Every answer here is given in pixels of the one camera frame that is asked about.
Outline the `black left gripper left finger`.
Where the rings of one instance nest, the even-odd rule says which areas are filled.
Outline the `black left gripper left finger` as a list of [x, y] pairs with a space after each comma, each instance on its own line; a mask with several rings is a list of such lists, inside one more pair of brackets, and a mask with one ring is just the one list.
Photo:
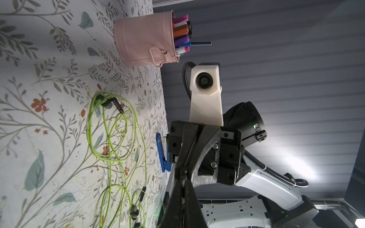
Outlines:
[[183, 221], [184, 180], [174, 171], [174, 188], [159, 228], [180, 228]]

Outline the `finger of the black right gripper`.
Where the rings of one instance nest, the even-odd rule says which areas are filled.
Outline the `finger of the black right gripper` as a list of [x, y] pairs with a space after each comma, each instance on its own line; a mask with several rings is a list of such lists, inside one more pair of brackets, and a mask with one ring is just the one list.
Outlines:
[[198, 181], [200, 168], [200, 126], [197, 123], [183, 123], [182, 140], [178, 159], [175, 164], [175, 179], [184, 182]]
[[[208, 185], [217, 182], [218, 179], [218, 164], [219, 164], [219, 149], [221, 142], [221, 127], [214, 125], [206, 125], [203, 127], [202, 132], [198, 138], [194, 149], [189, 155], [188, 173], [189, 180], [194, 187], [201, 185]], [[211, 166], [211, 162], [216, 165], [212, 168], [212, 174], [199, 174], [199, 168], [204, 161], [205, 156], [213, 150], [214, 158], [209, 160], [208, 166]]]

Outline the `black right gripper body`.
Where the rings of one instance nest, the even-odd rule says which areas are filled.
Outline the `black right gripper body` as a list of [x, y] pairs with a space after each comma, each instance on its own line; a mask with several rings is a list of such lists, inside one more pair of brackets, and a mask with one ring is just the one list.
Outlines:
[[[167, 136], [168, 153], [172, 156], [170, 161], [175, 165], [178, 159], [179, 151], [181, 149], [180, 143], [182, 140], [182, 125], [183, 123], [192, 123], [186, 121], [173, 121], [171, 123], [170, 133]], [[197, 123], [200, 126], [200, 134], [202, 129], [207, 124]], [[217, 183], [226, 185], [234, 185], [237, 180], [238, 169], [240, 167], [241, 159], [241, 131], [235, 128], [221, 127], [221, 142], [219, 149], [219, 164], [218, 164], [218, 179]], [[211, 162], [208, 166], [209, 160], [214, 158], [213, 150], [205, 156], [199, 174], [212, 174], [212, 168], [215, 163]]]

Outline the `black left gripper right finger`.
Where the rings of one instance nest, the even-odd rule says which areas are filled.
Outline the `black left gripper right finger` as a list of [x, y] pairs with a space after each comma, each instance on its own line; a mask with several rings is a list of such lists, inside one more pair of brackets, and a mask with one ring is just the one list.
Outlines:
[[202, 215], [201, 206], [197, 200], [194, 187], [190, 180], [185, 182], [184, 186], [184, 227], [185, 228], [207, 228], [206, 222]]

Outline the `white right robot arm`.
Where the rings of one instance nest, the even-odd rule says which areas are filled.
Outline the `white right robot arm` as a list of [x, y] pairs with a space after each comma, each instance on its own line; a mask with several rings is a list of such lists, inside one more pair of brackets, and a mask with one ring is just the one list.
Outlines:
[[[267, 134], [251, 102], [239, 103], [221, 115], [223, 124], [208, 119], [174, 121], [167, 136], [175, 164], [175, 184], [162, 228], [306, 228], [318, 214], [299, 191], [304, 179], [280, 175], [247, 151]], [[201, 205], [195, 188], [221, 183], [256, 192], [250, 199]]]

